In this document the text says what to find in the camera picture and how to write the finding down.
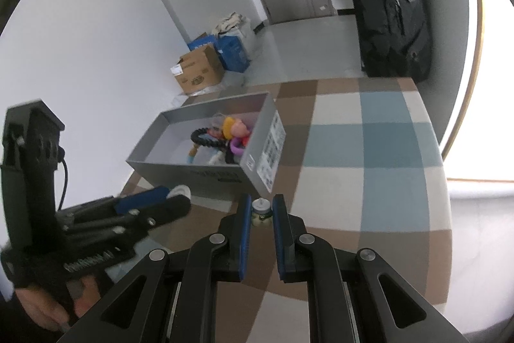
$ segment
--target open box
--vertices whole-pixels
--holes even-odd
[[[200,148],[188,164],[191,133],[210,126],[216,113],[241,118],[252,131],[240,163],[210,165],[212,153]],[[284,140],[284,127],[269,93],[224,97],[159,114],[127,163],[153,186],[184,184],[193,195],[217,199],[233,199],[241,193],[267,197]]]

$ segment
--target white bottle cap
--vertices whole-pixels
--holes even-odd
[[[271,211],[271,203],[264,198],[258,198],[252,202],[252,210],[255,214],[268,214]]]
[[[186,198],[191,199],[191,190],[186,185],[177,185],[176,187],[171,189],[171,191],[166,196],[166,199],[171,198],[173,196],[177,196],[177,195],[183,195]]]

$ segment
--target human hand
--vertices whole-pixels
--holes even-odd
[[[100,292],[93,275],[84,276],[80,282],[83,286],[82,295],[74,299],[74,311],[79,318],[100,300]],[[40,286],[32,284],[27,288],[17,288],[15,292],[27,315],[38,326],[57,331],[62,324],[69,321],[69,315],[63,306]]]
[[[82,296],[74,300],[74,311],[79,318],[100,300],[100,292],[93,275],[84,276],[81,282],[84,286]]]
[[[38,285],[14,290],[27,315],[40,327],[58,331],[69,320],[68,313],[52,295]]]

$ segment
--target plastic bag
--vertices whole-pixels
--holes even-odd
[[[236,36],[241,41],[248,59],[253,60],[255,58],[258,47],[257,37],[247,17],[233,12],[220,21],[212,31],[212,34],[218,37],[225,35]]]

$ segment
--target brown square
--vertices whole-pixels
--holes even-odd
[[[269,277],[268,292],[273,292],[284,297],[299,299],[301,301],[307,301],[307,283],[284,283],[280,280],[279,271],[277,268],[277,261],[273,265],[271,276]]]
[[[283,194],[286,208],[289,211],[295,198],[296,186],[300,177],[301,166],[281,166],[277,170],[271,196]]]
[[[431,304],[448,300],[452,256],[451,230],[430,232],[429,268],[425,298]]]
[[[307,227],[307,231],[327,240],[333,248],[352,252],[356,252],[359,249],[360,231],[343,231],[314,227]]]
[[[362,77],[359,79],[360,92],[399,92],[402,89],[394,77]]]
[[[217,343],[246,343],[261,307],[264,291],[236,282],[218,282]]]
[[[141,179],[141,176],[139,174],[137,174],[136,172],[132,172],[132,174],[128,178],[127,183],[125,184],[125,186],[121,190],[120,195],[121,196],[133,195],[134,194],[134,189],[137,186],[137,184],[140,181],[140,179]]]
[[[309,138],[310,125],[286,125],[286,140],[280,159],[281,166],[301,166],[307,139]]]
[[[255,85],[248,86],[248,93],[253,94],[254,92],[269,92],[273,99],[276,99],[280,91],[280,83],[270,83],[268,85]]]
[[[158,231],[151,237],[171,251],[189,249],[197,240],[217,232],[220,220],[226,215],[226,212],[192,204],[187,216],[155,229]]]
[[[315,96],[318,88],[317,80],[302,80],[300,82],[286,82],[280,86],[279,98],[297,96]]]
[[[400,85],[400,89],[403,92],[406,91],[417,91],[416,85],[414,81],[410,77],[400,77],[398,79],[398,84]]]
[[[425,295],[429,266],[429,231],[368,232],[362,231],[359,249],[375,250],[416,291]]]
[[[315,96],[277,98],[275,105],[283,125],[310,125]]]
[[[127,195],[135,195],[135,194],[138,194],[140,192],[144,192],[144,191],[147,191],[148,189],[146,189],[145,187],[142,187],[142,186],[139,186],[139,185],[134,185],[134,188],[132,189],[132,191],[130,191],[130,193],[128,193]]]
[[[359,79],[344,77],[318,80],[318,95],[348,94],[359,91]]]
[[[250,228],[248,262],[243,283],[264,291],[276,261],[273,226],[261,224]]]

